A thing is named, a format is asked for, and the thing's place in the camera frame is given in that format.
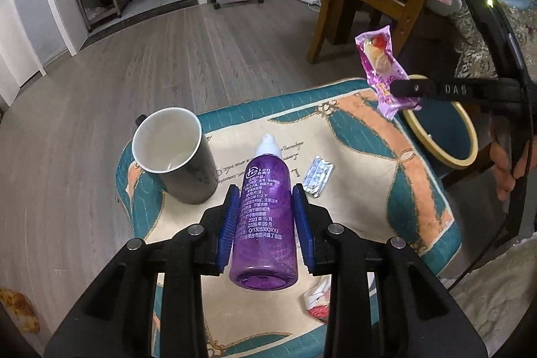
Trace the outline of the person's right hand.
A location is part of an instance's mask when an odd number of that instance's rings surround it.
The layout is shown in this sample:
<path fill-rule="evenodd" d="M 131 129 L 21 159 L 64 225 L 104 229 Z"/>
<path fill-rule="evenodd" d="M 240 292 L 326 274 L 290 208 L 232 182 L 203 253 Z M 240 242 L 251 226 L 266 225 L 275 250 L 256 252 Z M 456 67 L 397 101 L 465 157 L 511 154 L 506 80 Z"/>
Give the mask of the person's right hand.
<path fill-rule="evenodd" d="M 511 169 L 509 154 L 499 143 L 501 122 L 493 117 L 489 125 L 491 137 L 490 158 L 493 161 L 492 174 L 496 182 L 496 194 L 500 201 L 506 201 L 514 190 L 516 182 L 525 175 L 529 158 L 529 144 L 525 145 L 523 155 Z"/>

